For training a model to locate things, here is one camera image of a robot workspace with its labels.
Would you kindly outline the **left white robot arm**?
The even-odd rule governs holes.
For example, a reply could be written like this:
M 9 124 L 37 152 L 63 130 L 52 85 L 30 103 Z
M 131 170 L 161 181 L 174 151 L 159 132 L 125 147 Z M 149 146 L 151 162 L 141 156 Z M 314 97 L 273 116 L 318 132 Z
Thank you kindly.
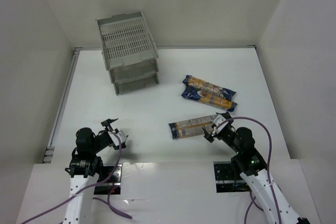
M 72 151 L 69 167 L 70 195 L 63 223 L 89 223 L 90 212 L 97 186 L 110 180 L 119 164 L 122 149 L 126 148 L 127 136 L 111 124 L 117 119 L 101 122 L 103 130 L 95 134 L 91 128 L 83 127 L 76 132 L 76 148 Z M 106 174 L 103 160 L 98 153 L 111 147 L 118 151 L 116 164 Z

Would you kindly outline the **blue spaghetti bag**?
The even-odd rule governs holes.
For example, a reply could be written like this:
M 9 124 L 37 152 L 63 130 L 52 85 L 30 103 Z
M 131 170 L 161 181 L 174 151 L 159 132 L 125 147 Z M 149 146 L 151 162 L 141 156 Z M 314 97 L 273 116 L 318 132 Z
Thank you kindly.
M 229 112 L 233 112 L 237 106 L 236 102 L 229 101 L 225 98 L 218 97 L 214 94 L 210 94 L 190 86 L 186 86 L 181 96 L 185 99 L 210 105 Z
M 185 79 L 182 82 L 186 86 L 189 86 L 189 87 L 201 90 L 201 91 L 205 91 L 215 96 L 225 98 L 226 100 L 229 100 L 229 101 L 231 101 L 233 96 L 236 94 L 236 91 L 217 86 L 210 82 L 206 82 L 202 79 L 196 78 L 192 75 L 186 75 Z

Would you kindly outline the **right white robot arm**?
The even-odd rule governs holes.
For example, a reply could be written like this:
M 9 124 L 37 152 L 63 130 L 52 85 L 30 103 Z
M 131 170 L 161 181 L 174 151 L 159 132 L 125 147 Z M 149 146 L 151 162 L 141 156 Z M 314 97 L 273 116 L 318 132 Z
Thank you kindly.
M 263 156 L 255 148 L 255 139 L 252 131 L 246 127 L 234 128 L 232 126 L 234 120 L 255 122 L 265 130 L 269 141 L 267 160 L 264 160 Z M 259 202 L 268 223 L 309 223 L 307 218 L 299 216 L 288 203 L 271 175 L 272 139 L 266 126 L 252 118 L 244 116 L 231 117 L 228 112 L 217 113 L 212 122 L 212 130 L 210 132 L 203 128 L 204 138 L 211 143 L 215 139 L 223 141 L 236 153 L 231 158 L 231 163 L 254 194 L 246 210 L 244 223 L 247 222 L 247 215 L 255 201 Z

